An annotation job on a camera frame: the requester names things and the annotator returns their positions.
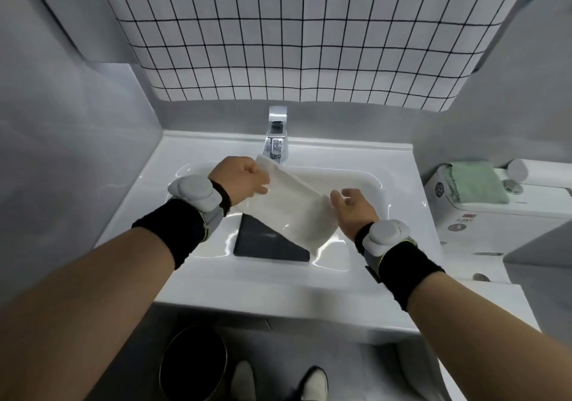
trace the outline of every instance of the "faucet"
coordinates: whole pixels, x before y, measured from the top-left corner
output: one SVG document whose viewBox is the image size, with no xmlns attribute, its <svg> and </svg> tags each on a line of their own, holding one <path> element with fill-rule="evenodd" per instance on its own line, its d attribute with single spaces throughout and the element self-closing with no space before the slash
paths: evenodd
<svg viewBox="0 0 572 401">
<path fill-rule="evenodd" d="M 268 128 L 266 141 L 262 155 L 278 163 L 286 160 L 288 156 L 286 118 L 288 108 L 286 106 L 270 106 L 268 110 Z"/>
</svg>

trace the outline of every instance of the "white sink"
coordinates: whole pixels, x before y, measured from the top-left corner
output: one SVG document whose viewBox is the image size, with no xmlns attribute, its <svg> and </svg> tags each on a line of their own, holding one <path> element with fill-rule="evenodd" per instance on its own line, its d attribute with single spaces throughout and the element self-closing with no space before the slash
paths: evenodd
<svg viewBox="0 0 572 401">
<path fill-rule="evenodd" d="M 207 174 L 229 155 L 256 157 L 264 137 L 165 132 L 153 156 L 100 237 L 126 231 L 163 204 L 177 176 Z M 441 263 L 439 241 L 411 145 L 290 138 L 283 165 L 317 191 L 361 189 L 383 219 L 411 226 L 419 247 Z M 365 270 L 340 230 L 309 263 L 233 255 L 240 213 L 223 220 L 169 279 L 157 300 L 259 315 L 312 318 L 416 332 L 392 295 Z"/>
</svg>

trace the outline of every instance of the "black wristband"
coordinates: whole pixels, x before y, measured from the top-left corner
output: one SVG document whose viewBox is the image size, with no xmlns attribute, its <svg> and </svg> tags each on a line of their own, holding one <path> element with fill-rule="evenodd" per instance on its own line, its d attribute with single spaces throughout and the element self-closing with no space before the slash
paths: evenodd
<svg viewBox="0 0 572 401">
<path fill-rule="evenodd" d="M 354 243 L 356 245 L 356 249 L 358 250 L 361 256 L 363 256 L 364 252 L 366 251 L 365 248 L 363 247 L 363 239 L 366 238 L 367 233 L 371 228 L 371 225 L 373 225 L 374 223 L 375 222 L 369 222 L 367 225 L 363 226 L 361 230 L 359 230 L 358 233 L 356 234 Z"/>
<path fill-rule="evenodd" d="M 226 216 L 228 210 L 231 209 L 231 197 L 228 196 L 228 193 L 226 193 L 224 187 L 221 186 L 218 182 L 211 180 L 211 183 L 213 184 L 213 189 L 215 189 L 220 194 L 220 196 L 223 197 L 223 201 L 218 206 L 223 209 L 224 215 Z"/>
<path fill-rule="evenodd" d="M 393 246 L 379 264 L 379 279 L 404 311 L 407 311 L 407 301 L 413 290 L 435 272 L 445 273 L 445 270 L 410 241 Z"/>
<path fill-rule="evenodd" d="M 175 260 L 175 270 L 205 237 L 203 217 L 195 207 L 171 198 L 161 207 L 137 220 L 132 228 L 153 232 L 167 245 Z"/>
</svg>

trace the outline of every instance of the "white shoe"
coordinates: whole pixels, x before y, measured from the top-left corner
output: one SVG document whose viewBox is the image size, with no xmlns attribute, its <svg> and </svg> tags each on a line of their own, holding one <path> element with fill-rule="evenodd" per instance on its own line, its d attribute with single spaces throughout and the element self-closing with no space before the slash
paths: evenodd
<svg viewBox="0 0 572 401">
<path fill-rule="evenodd" d="M 235 401 L 256 401 L 254 373 L 248 361 L 240 361 L 236 365 L 229 395 Z"/>
<path fill-rule="evenodd" d="M 327 401 L 328 377 L 322 368 L 315 368 L 304 383 L 302 401 Z"/>
</svg>

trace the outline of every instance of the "white toilet tank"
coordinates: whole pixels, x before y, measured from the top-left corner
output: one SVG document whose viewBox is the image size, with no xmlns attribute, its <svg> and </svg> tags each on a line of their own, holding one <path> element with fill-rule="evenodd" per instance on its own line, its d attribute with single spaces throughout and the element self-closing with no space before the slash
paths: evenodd
<svg viewBox="0 0 572 401">
<path fill-rule="evenodd" d="M 444 253 L 504 256 L 572 219 L 570 189 L 522 185 L 508 204 L 453 202 L 440 166 L 425 194 Z M 505 169 L 495 169 L 501 181 Z"/>
</svg>

